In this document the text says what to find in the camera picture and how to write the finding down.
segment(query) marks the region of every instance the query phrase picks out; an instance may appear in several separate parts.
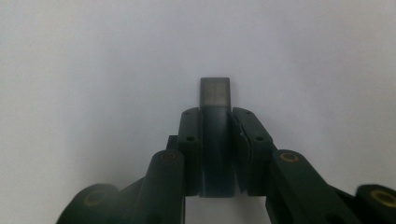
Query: black linkage arm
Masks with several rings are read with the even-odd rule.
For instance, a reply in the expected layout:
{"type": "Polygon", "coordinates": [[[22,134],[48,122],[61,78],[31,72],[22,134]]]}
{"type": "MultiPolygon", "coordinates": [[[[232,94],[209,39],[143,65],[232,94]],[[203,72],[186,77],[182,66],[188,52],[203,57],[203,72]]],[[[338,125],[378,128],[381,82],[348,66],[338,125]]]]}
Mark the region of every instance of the black linkage arm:
{"type": "Polygon", "coordinates": [[[328,185],[305,157],[277,150],[256,116],[231,110],[230,80],[201,79],[200,107],[181,115],[178,135],[152,157],[145,177],[118,191],[82,190],[58,224],[181,224],[185,197],[266,196],[275,224],[395,224],[396,191],[360,186],[355,196],[328,185]]]}

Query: rectangular metal piece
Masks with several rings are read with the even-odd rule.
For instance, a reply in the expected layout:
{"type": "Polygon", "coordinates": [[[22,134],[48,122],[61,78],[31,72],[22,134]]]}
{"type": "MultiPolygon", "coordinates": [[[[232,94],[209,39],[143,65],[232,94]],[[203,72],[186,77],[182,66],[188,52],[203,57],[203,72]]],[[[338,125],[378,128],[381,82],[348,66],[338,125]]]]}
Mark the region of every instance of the rectangular metal piece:
{"type": "Polygon", "coordinates": [[[203,116],[201,197],[232,197],[233,162],[231,147],[230,79],[201,78],[203,116]]]}
{"type": "Polygon", "coordinates": [[[230,79],[227,77],[201,78],[201,107],[231,107],[230,79]]]}

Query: white background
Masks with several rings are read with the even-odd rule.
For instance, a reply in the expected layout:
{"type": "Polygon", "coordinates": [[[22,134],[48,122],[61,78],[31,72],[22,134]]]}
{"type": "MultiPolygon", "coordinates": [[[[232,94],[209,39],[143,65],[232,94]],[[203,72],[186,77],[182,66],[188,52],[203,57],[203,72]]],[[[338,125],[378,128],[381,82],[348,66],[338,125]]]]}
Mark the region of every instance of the white background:
{"type": "MultiPolygon", "coordinates": [[[[200,77],[230,77],[233,105],[329,184],[396,189],[393,0],[0,3],[1,223],[135,182],[200,77]]],[[[270,223],[263,202],[191,198],[186,222],[270,223]]]]}

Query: black plastic part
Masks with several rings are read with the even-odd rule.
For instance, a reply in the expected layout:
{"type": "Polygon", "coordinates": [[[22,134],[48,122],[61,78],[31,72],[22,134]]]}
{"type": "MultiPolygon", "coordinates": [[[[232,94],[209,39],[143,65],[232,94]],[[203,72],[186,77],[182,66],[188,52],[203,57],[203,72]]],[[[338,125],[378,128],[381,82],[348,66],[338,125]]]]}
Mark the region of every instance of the black plastic part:
{"type": "Polygon", "coordinates": [[[177,135],[169,135],[168,143],[166,144],[166,149],[177,149],[177,135]]]}
{"type": "Polygon", "coordinates": [[[380,185],[360,186],[356,193],[357,204],[367,223],[396,223],[396,191],[380,185]]]}
{"type": "Polygon", "coordinates": [[[201,197],[232,197],[233,163],[231,148],[230,79],[201,79],[203,152],[201,197]]]}
{"type": "Polygon", "coordinates": [[[197,195],[201,185],[201,127],[202,116],[199,108],[192,108],[181,114],[177,150],[184,155],[185,160],[186,196],[197,195]]]}
{"type": "Polygon", "coordinates": [[[289,150],[275,152],[271,173],[292,223],[361,223],[301,154],[289,150]]]}
{"type": "Polygon", "coordinates": [[[139,196],[140,189],[143,186],[145,178],[140,178],[132,185],[120,191],[119,200],[114,209],[114,213],[111,216],[108,223],[111,224],[127,224],[131,218],[132,212],[134,211],[134,205],[136,204],[137,197],[139,196]]]}
{"type": "Polygon", "coordinates": [[[137,197],[131,224],[184,223],[184,157],[177,150],[156,153],[137,197]]]}
{"type": "Polygon", "coordinates": [[[106,224],[119,198],[112,185],[96,184],[85,188],[62,212],[57,224],[106,224]]]}
{"type": "Polygon", "coordinates": [[[271,135],[250,111],[233,109],[233,166],[241,191],[249,196],[266,195],[270,183],[269,163],[276,151],[271,135]]]}

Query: screw hole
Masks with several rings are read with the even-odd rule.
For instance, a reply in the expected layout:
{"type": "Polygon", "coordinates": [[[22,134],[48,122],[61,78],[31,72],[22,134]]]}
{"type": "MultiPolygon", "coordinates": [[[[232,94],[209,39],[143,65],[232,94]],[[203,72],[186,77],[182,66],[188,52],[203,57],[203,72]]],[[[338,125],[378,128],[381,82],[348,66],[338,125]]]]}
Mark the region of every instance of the screw hole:
{"type": "Polygon", "coordinates": [[[107,192],[102,189],[96,189],[85,196],[84,204],[89,207],[99,205],[105,200],[106,196],[107,192]]]}
{"type": "Polygon", "coordinates": [[[289,152],[284,152],[280,154],[280,159],[287,162],[297,162],[299,160],[296,155],[289,152]]]}
{"type": "Polygon", "coordinates": [[[382,189],[375,189],[370,192],[370,195],[387,207],[396,207],[396,197],[382,189]]]}
{"type": "Polygon", "coordinates": [[[161,155],[160,158],[162,161],[172,161],[176,158],[176,155],[172,152],[165,152],[161,155]]]}

